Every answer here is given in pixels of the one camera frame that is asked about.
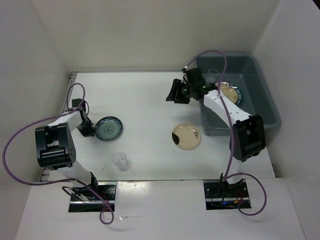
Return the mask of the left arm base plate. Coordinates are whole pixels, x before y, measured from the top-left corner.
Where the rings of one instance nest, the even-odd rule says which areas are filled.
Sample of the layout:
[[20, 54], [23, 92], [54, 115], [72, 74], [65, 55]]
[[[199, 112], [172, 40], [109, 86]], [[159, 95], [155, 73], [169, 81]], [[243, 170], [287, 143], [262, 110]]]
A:
[[69, 213], [100, 212], [103, 208], [106, 208], [106, 212], [110, 212], [101, 199], [110, 205], [112, 211], [115, 210], [116, 182], [99, 181], [95, 189], [98, 196], [85, 186], [63, 186], [62, 189], [70, 196]]

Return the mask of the beige dish with flowers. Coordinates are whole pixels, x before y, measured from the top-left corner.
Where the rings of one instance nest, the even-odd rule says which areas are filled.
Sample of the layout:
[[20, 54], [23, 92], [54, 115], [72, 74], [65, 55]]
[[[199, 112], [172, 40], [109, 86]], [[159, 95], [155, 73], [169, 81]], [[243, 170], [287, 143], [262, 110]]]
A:
[[219, 89], [232, 103], [236, 104], [239, 99], [239, 95], [233, 87], [222, 84]]

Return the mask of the blue floral green dish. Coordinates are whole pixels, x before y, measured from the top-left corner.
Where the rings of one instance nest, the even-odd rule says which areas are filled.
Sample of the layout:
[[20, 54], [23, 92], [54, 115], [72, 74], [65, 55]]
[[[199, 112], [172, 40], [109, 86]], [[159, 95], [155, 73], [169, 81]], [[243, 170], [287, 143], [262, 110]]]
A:
[[98, 139], [109, 142], [117, 139], [123, 131], [123, 124], [115, 116], [100, 119], [95, 125], [95, 135]]

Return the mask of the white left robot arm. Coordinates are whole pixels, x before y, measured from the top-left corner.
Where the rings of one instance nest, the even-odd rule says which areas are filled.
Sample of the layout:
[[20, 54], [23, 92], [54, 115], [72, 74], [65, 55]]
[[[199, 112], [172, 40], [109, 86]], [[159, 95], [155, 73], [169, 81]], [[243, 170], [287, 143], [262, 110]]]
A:
[[72, 100], [72, 108], [63, 116], [35, 129], [37, 161], [41, 167], [71, 179], [78, 196], [94, 200], [100, 194], [100, 187], [94, 174], [77, 161], [73, 130], [78, 130], [85, 138], [95, 136], [95, 126], [87, 116], [86, 102], [80, 98]]

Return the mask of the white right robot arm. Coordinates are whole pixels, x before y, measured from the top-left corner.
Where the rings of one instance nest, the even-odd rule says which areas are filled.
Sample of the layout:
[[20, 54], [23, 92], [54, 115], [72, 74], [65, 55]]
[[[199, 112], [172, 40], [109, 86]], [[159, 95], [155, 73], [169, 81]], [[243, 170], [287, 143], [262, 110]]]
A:
[[224, 84], [207, 83], [200, 68], [182, 69], [182, 79], [175, 78], [166, 98], [175, 104], [188, 104], [191, 99], [199, 101], [214, 112], [230, 129], [230, 157], [227, 167], [220, 175], [219, 191], [225, 197], [232, 196], [244, 174], [241, 166], [249, 158], [258, 156], [266, 147], [264, 122], [260, 115], [252, 115], [240, 109], [222, 91]]

